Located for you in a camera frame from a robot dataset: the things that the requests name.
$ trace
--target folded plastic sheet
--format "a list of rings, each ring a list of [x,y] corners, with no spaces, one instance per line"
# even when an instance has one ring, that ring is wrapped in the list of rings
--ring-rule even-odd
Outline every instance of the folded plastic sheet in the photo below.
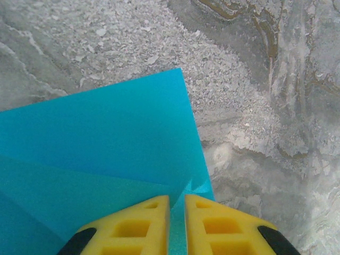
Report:
[[[0,113],[4,254],[57,253],[82,225],[163,194],[169,253],[186,254],[186,193],[214,199],[180,69]]]

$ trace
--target rectangular hole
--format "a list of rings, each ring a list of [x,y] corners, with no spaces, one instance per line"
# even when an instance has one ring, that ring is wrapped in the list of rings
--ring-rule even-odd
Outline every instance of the rectangular hole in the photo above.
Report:
[[[112,237],[146,237],[149,220],[129,219],[117,224]]]
[[[197,202],[196,202],[196,207],[197,207],[197,208],[210,208],[211,205],[208,205],[208,204],[203,203],[203,202],[201,202],[201,201],[197,201]]]
[[[214,217],[203,220],[207,234],[238,234],[241,229],[237,222],[230,218]]]
[[[256,255],[249,242],[213,242],[213,255]]]
[[[155,208],[157,208],[157,206],[158,206],[158,203],[154,202],[154,203],[151,203],[151,204],[145,206],[145,208],[146,209],[155,209]]]
[[[101,255],[140,255],[142,247],[104,247]]]

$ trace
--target gray stone surface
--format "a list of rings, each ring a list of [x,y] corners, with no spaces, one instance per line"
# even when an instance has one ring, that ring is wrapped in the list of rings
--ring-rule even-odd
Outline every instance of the gray stone surface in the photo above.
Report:
[[[216,199],[340,253],[339,0],[0,2],[0,111],[181,67]]]

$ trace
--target brown stain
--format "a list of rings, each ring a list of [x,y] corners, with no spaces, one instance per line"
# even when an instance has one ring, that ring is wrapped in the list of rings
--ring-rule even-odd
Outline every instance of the brown stain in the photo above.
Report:
[[[335,0],[331,0],[331,1],[332,1],[334,10],[335,10],[336,12],[339,12],[339,13],[340,13],[340,10],[336,7]]]
[[[238,147],[233,147],[232,150],[237,153],[237,154],[240,154],[240,155],[244,155],[244,154],[247,154],[247,153],[250,153],[254,156],[258,156],[258,157],[261,157],[261,158],[267,158],[267,156],[261,152],[258,152],[258,151],[254,151],[254,150],[250,150],[250,149],[247,149],[247,148],[243,148],[243,149],[240,149]]]
[[[287,152],[285,152],[278,144],[276,145],[276,149],[280,153],[280,155],[284,158],[292,159],[292,160],[300,160],[308,157],[308,153],[298,152],[295,155],[291,156]]]
[[[210,0],[198,0],[200,1],[202,4],[205,4],[206,6],[208,6],[210,9],[212,9],[213,11],[215,11],[216,13],[218,13],[218,15],[220,15],[221,17],[227,19],[227,20],[233,20],[234,18],[236,18],[237,16],[239,16],[241,14],[241,8],[237,8],[238,5],[236,4],[225,4],[226,7],[228,9],[231,10],[232,14],[227,13],[224,9],[222,9],[219,5],[214,5],[210,2]]]
[[[301,255],[313,255],[313,250],[316,248],[317,246],[314,244],[311,247],[309,247],[307,250],[303,250]]]
[[[206,5],[213,11],[215,11],[221,17],[231,21],[238,17],[241,14],[247,14],[251,17],[255,28],[262,35],[262,39],[264,40],[264,44],[266,45],[266,53],[268,58],[276,58],[278,55],[278,24],[275,24],[273,16],[267,11],[263,10],[261,14],[258,14],[256,10],[256,6],[254,4],[250,4],[247,1],[248,7],[243,7],[240,4],[232,3],[227,4],[224,3],[224,8],[222,8],[218,4],[213,4],[210,0],[198,0],[200,3]]]
[[[305,88],[305,92],[304,92],[306,97],[309,97],[310,92],[312,92],[312,88],[313,88],[312,83],[308,82],[306,84],[306,88]]]
[[[282,101],[286,104],[287,102],[287,94],[288,94],[288,77],[286,76],[285,79],[283,80],[283,86],[282,89],[279,93],[280,98],[282,99]]]
[[[338,87],[334,82],[330,81],[330,75],[327,74],[323,80],[318,80],[316,76],[316,71],[312,72],[312,81],[309,82],[309,86],[318,86],[324,91],[340,97],[340,87]]]

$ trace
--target turquoise plastic sheet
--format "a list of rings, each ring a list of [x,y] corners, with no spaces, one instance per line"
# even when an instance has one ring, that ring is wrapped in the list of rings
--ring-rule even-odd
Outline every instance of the turquoise plastic sheet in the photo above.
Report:
[[[56,254],[82,225],[154,196],[214,199],[180,69],[0,113],[3,254]]]

